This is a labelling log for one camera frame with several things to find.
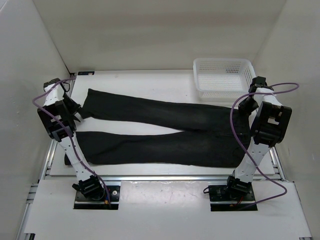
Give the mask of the black trousers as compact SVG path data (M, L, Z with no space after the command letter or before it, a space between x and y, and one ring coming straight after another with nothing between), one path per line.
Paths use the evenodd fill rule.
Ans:
M249 120L228 107L157 101L89 89L83 119L136 122L174 129L160 135L79 131L79 147L93 165L178 164L235 168L251 141Z

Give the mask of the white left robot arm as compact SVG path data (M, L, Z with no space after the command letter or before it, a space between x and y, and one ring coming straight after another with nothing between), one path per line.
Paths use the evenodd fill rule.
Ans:
M37 114L48 134L64 150L73 167L78 183L72 187L85 198L101 200L106 190L101 178L91 169L77 140L76 114L81 106L68 96L64 83L58 78L43 84L44 94L34 98Z

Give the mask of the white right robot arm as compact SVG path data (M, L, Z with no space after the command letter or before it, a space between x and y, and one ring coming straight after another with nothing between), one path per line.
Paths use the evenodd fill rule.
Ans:
M285 137L292 109L281 104L265 77L252 79L248 94L233 104L241 116L249 120L250 143L239 143L245 155L227 179L224 193L230 200L246 196L252 187L254 173L264 156Z

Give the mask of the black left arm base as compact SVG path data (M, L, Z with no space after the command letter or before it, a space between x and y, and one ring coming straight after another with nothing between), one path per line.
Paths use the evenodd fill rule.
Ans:
M107 186L110 201L107 202L107 194L99 193L94 197L85 197L80 191L76 191L73 208L75 210L118 210L121 195L120 182Z

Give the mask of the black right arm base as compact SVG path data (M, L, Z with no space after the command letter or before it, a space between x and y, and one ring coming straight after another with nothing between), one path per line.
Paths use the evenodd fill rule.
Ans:
M211 212L258 210L252 183L234 176L229 176L226 184L208 185L202 192L209 196Z

